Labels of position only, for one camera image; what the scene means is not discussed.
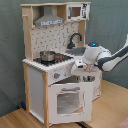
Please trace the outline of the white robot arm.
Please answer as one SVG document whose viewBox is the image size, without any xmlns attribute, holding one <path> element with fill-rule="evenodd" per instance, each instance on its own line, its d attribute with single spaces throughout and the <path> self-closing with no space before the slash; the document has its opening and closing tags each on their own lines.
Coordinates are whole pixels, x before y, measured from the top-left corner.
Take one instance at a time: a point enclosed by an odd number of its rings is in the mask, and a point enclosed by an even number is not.
<svg viewBox="0 0 128 128">
<path fill-rule="evenodd" d="M 128 35 L 124 46 L 114 54 L 98 43 L 90 43 L 85 47 L 83 57 L 75 61 L 71 73 L 79 69 L 86 70 L 88 66 L 93 67 L 94 65 L 101 71 L 108 72 L 126 57 L 128 57 Z"/>
</svg>

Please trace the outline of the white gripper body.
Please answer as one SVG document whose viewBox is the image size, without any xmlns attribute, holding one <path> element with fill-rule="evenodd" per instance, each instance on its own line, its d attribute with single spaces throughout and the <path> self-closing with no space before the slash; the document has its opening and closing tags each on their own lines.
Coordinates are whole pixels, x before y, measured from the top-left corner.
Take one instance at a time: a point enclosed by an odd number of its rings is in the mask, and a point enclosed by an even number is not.
<svg viewBox="0 0 128 128">
<path fill-rule="evenodd" d="M 91 71 L 93 69 L 93 65 L 88 65 L 83 62 L 82 59 L 76 60 L 74 62 L 74 65 L 72 66 L 71 73 L 74 73 L 75 71 Z"/>
</svg>

